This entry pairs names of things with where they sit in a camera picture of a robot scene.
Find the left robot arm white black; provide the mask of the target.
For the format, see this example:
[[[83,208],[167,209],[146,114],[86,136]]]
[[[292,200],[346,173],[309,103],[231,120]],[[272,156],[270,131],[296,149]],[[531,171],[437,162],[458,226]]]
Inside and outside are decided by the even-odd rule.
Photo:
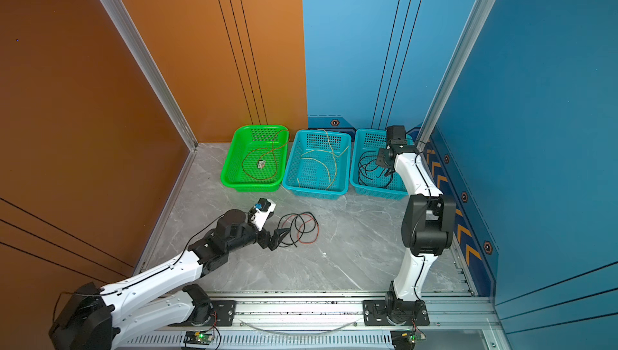
[[[264,228],[273,211],[229,210],[191,236],[174,258],[116,283],[78,288],[53,319],[48,335],[54,348],[116,349],[170,324],[208,321],[212,302],[197,280],[248,245],[276,250],[291,230]]]

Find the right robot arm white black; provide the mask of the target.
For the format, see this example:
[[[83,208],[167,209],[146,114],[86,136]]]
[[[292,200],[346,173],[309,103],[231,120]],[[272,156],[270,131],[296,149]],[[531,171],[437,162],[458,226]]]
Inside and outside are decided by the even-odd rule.
[[[437,258],[452,245],[456,202],[437,187],[422,152],[408,143],[404,126],[386,128],[386,147],[378,151],[377,165],[388,175],[398,174],[409,195],[401,225],[406,250],[386,294],[386,319],[397,326],[427,326],[423,285]]]

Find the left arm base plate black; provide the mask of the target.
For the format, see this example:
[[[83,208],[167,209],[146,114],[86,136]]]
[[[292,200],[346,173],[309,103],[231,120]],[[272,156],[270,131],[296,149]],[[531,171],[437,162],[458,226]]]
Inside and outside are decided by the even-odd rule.
[[[190,317],[170,327],[232,327],[237,309],[236,300],[214,300],[205,312]]]

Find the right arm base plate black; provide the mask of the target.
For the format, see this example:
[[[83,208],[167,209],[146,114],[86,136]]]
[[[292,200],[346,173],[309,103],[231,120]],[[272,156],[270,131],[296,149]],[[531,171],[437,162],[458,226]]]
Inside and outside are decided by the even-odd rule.
[[[386,302],[368,299],[362,303],[366,326],[426,327],[430,325],[429,313],[423,300],[414,302]]]

